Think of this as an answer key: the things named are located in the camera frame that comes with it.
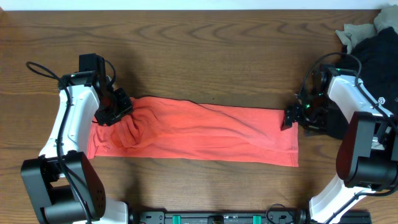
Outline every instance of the brown wooden surface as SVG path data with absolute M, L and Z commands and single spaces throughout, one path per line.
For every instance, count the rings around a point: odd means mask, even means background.
M 36 223 L 20 177 L 38 155 L 58 110 L 59 75 L 96 52 L 131 96 L 284 108 L 319 56 L 340 50 L 335 29 L 371 22 L 377 11 L 7 12 L 0 22 L 0 223 Z M 335 174 L 340 142 L 299 131 L 300 167 L 185 159 L 97 157 L 107 196 L 134 208 L 265 210 L 307 205 Z M 374 223 L 397 223 L 397 196 L 366 198 Z

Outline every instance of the wooden tabletop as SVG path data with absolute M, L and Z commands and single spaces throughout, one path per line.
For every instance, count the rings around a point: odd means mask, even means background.
M 58 111 L 57 83 L 34 75 L 30 60 L 62 75 L 80 54 L 113 63 L 131 96 L 283 109 L 306 69 L 339 51 L 344 23 L 372 22 L 377 11 L 5 12 L 0 21 L 0 223 L 37 223 L 21 180 Z M 299 166 L 186 159 L 96 157 L 107 196 L 133 208 L 169 211 L 305 208 L 335 174 L 340 141 L 299 130 Z M 355 208 L 374 223 L 396 223 L 398 194 Z

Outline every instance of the white cloth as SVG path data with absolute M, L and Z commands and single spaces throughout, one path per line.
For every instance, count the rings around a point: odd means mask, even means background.
M 393 5 L 382 9 L 379 15 L 373 20 L 373 23 L 363 25 L 344 24 L 344 31 L 336 30 L 336 35 L 341 43 L 347 45 L 348 54 L 362 40 L 374 37 L 385 28 L 393 27 L 398 33 L 398 6 Z

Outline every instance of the white wall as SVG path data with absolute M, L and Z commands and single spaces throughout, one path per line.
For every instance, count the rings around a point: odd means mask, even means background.
M 381 9 L 398 0 L 0 0 L 20 10 Z

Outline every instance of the red cloth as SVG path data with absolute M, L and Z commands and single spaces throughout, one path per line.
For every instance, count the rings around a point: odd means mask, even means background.
M 281 131 L 282 110 L 239 108 L 156 97 L 132 98 L 134 111 L 93 124 L 94 156 L 185 158 L 298 166 L 297 123 Z

